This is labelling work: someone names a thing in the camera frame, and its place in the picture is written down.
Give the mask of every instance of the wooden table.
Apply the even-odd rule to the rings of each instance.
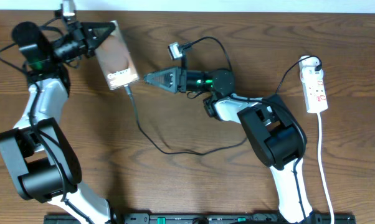
[[[17,23],[42,24],[50,18],[49,11],[0,11],[0,48],[11,43]],[[116,19],[141,76],[179,63],[170,61],[168,44],[218,37],[232,60],[236,92],[251,97],[272,94],[301,55],[319,56],[329,104],[322,113],[323,164],[335,212],[352,212],[358,223],[375,223],[375,15],[78,12],[78,18]],[[17,49],[3,56],[22,62]],[[192,69],[226,65],[211,41],[197,45],[189,58]],[[153,213],[277,210],[271,173],[249,143],[205,157],[164,155],[138,131],[126,93],[108,89],[95,58],[69,71],[72,88],[60,126],[79,158],[84,181],[116,208]],[[205,152],[245,136],[238,124],[208,118],[201,96],[189,100],[143,82],[132,89],[143,129],[166,151]],[[316,115],[305,110],[298,68],[289,73],[280,94],[308,137],[308,199],[313,208],[328,212],[316,156]],[[0,62],[0,132],[14,126],[27,98],[24,77]],[[42,223],[45,214],[59,212],[21,199],[0,156],[0,223]]]

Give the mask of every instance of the white power strip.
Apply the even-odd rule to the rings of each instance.
[[[331,205],[331,200],[329,196],[329,191],[327,189],[325,173],[323,172],[323,164],[321,158],[321,145],[322,145],[322,122],[320,113],[327,110],[327,100],[325,86],[323,84],[323,70],[315,71],[315,67],[320,64],[317,57],[302,56],[300,65],[300,78],[302,82],[302,87],[304,90],[306,111],[308,113],[316,113],[318,115],[318,125],[319,125],[319,141],[318,141],[318,163],[320,170],[320,177],[322,179],[323,189],[325,190],[327,204],[330,211],[330,223],[335,223],[335,215],[333,211],[333,206]]]
[[[300,78],[308,113],[320,113],[328,108],[325,86],[323,85],[323,69],[315,71],[315,67],[319,63],[319,59],[316,57],[310,57],[299,63]]]

